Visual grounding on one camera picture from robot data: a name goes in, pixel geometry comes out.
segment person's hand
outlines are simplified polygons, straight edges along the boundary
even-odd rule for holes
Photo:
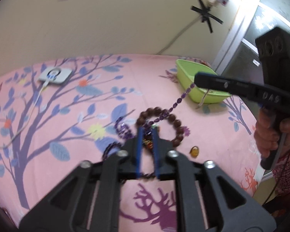
[[[266,115],[265,110],[260,110],[258,120],[256,123],[256,131],[254,132],[254,138],[256,140],[259,152],[263,157],[267,158],[270,155],[271,150],[278,148],[278,133],[270,127],[271,120]],[[284,156],[290,150],[290,118],[284,119],[280,123],[280,131],[286,133],[285,144],[283,146],[281,157]]]

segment purple tree trunk print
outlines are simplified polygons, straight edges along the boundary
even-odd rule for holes
[[[139,183],[138,186],[141,188],[141,190],[135,193],[133,199],[140,200],[141,204],[136,201],[135,206],[143,210],[147,214],[147,218],[137,218],[132,215],[126,214],[122,210],[119,211],[119,214],[124,218],[132,220],[133,222],[149,222],[153,220],[151,224],[159,223],[162,231],[176,232],[176,211],[170,210],[171,207],[176,206],[173,191],[171,193],[164,194],[162,189],[158,188],[157,190],[161,196],[161,200],[155,201],[151,193],[146,190],[143,184]],[[159,211],[157,213],[152,213],[151,208],[153,205],[159,208]]]
[[[86,58],[86,61],[81,64],[78,63],[78,59],[76,58],[66,58],[63,60],[57,60],[55,66],[62,66],[65,63],[73,63],[74,69],[72,72],[72,77],[67,82],[66,85],[71,84],[72,82],[78,81],[77,86],[71,89],[65,89],[65,86],[58,87],[57,90],[51,95],[51,98],[47,102],[43,102],[43,93],[41,97],[38,99],[36,103],[36,107],[38,108],[38,113],[33,114],[30,120],[30,124],[27,127],[27,132],[22,132],[18,135],[12,145],[9,147],[5,147],[2,151],[0,151],[0,177],[3,177],[5,171],[8,171],[11,175],[20,200],[20,204],[22,207],[29,209],[29,204],[26,198],[26,192],[23,183],[23,176],[28,163],[44,153],[45,151],[50,150],[51,154],[60,161],[68,161],[70,160],[70,154],[67,148],[61,144],[63,141],[67,140],[75,140],[75,139],[83,139],[90,142],[94,142],[96,147],[100,151],[104,151],[105,148],[112,142],[117,141],[112,137],[104,137],[105,132],[109,134],[116,134],[114,130],[115,121],[123,116],[126,117],[133,111],[127,113],[127,104],[119,104],[116,106],[111,113],[111,121],[109,124],[105,126],[92,125],[90,127],[89,133],[86,133],[85,130],[81,128],[81,123],[88,121],[93,118],[105,118],[105,116],[94,116],[94,112],[96,109],[96,104],[103,104],[105,101],[109,99],[115,99],[118,101],[125,100],[124,95],[129,93],[136,93],[134,88],[127,89],[126,87],[119,89],[118,87],[112,87],[110,91],[103,92],[102,89],[96,87],[96,85],[108,83],[114,80],[120,80],[123,78],[122,75],[115,75],[112,80],[108,81],[99,81],[99,75],[95,76],[93,73],[99,69],[102,69],[106,72],[116,73],[119,72],[123,67],[122,63],[129,63],[131,60],[127,57],[118,56],[117,58],[111,58],[112,55],[100,55],[100,56],[90,56]],[[86,68],[86,64],[93,64],[92,69]],[[43,64],[40,72],[43,72],[46,69],[46,65]],[[37,71],[34,71],[34,67],[25,67],[24,73],[19,76],[16,72],[14,77],[5,81],[8,83],[20,83],[23,82],[25,78],[30,78],[28,82],[23,83],[23,87],[32,87],[32,95],[28,97],[26,93],[22,95],[16,96],[15,90],[13,87],[10,88],[7,98],[7,103],[1,107],[0,106],[0,114],[2,111],[8,111],[8,114],[5,118],[0,117],[0,123],[4,122],[3,126],[0,126],[0,134],[5,137],[9,136],[10,138],[14,137],[14,134],[20,130],[25,123],[28,121],[28,114],[31,111],[31,107],[37,100],[37,96],[39,91],[42,88],[42,83],[37,85],[35,82],[35,78],[37,77]],[[75,91],[76,96],[71,99],[71,102],[67,105],[60,104],[60,97],[67,94],[70,91]],[[18,124],[14,124],[13,122],[16,117],[16,112],[11,107],[15,100],[22,100],[24,102],[24,108],[22,110],[20,121]],[[86,114],[80,113],[76,122],[71,126],[63,128],[60,130],[57,137],[45,141],[41,147],[35,149],[31,153],[29,153],[29,148],[33,137],[35,136],[36,131],[41,129],[50,119],[56,118],[57,115],[66,115],[69,114],[70,108],[82,102],[88,102],[88,108]]]
[[[228,99],[226,99],[223,103],[221,103],[221,106],[229,107],[231,111],[229,111],[229,114],[231,115],[229,117],[229,120],[234,122],[234,130],[237,132],[239,129],[239,125],[241,124],[243,127],[246,128],[249,135],[251,135],[251,131],[249,130],[248,126],[246,125],[243,117],[242,117],[242,110],[246,111],[246,107],[244,106],[244,102],[239,98],[239,106],[235,104],[234,97],[231,96]]]

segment green plastic bin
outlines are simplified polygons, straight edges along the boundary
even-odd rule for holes
[[[210,74],[216,74],[215,71],[213,71],[208,66],[187,60],[176,60],[176,66],[177,78],[185,90],[194,82],[194,75],[198,72],[208,72]],[[199,103],[202,100],[206,91],[206,89],[195,87],[191,90],[189,96],[192,101]],[[229,96],[231,95],[224,91],[210,90],[205,97],[204,103],[219,103],[224,99],[228,98]]]

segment bolt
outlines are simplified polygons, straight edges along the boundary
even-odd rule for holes
[[[168,151],[168,156],[171,158],[176,158],[176,157],[178,157],[178,152],[175,150],[170,150],[170,151]]]
[[[84,160],[81,162],[80,166],[81,166],[81,168],[89,168],[89,167],[91,167],[91,162],[88,160]]]
[[[129,153],[126,150],[119,150],[116,154],[119,157],[126,157]]]
[[[216,166],[216,164],[212,160],[208,160],[208,161],[204,162],[204,166],[208,169],[211,169],[211,168],[214,168]]]

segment sleeve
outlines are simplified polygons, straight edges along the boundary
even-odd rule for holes
[[[273,176],[276,182],[279,180],[279,183],[276,187],[277,195],[285,195],[290,193],[290,157],[288,161],[287,157],[288,154],[280,158],[276,167],[273,170]]]

